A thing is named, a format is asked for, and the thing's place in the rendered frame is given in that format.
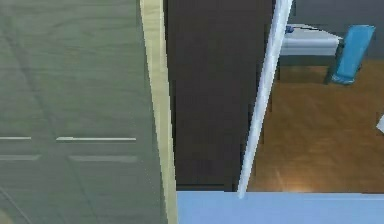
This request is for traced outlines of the dark brown room door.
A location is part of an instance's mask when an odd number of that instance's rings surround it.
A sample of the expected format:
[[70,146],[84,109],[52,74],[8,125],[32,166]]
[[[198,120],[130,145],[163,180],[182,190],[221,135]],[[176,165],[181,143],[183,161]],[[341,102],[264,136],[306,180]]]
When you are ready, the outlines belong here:
[[164,0],[178,190],[236,190],[275,4]]

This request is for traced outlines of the white table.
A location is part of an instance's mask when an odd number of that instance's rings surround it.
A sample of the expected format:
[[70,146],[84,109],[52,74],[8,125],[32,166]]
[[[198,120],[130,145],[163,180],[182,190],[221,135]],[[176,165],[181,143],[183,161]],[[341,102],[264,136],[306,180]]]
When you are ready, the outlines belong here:
[[307,24],[289,24],[294,32],[285,34],[278,70],[283,66],[326,66],[335,63],[343,38]]

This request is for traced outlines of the blue chair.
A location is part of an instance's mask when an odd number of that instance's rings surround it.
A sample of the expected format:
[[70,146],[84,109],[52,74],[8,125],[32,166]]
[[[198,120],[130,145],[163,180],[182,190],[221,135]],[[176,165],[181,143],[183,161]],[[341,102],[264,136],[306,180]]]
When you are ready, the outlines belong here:
[[376,27],[351,25],[337,49],[335,63],[328,69],[325,84],[351,85],[361,68],[363,58],[371,43]]

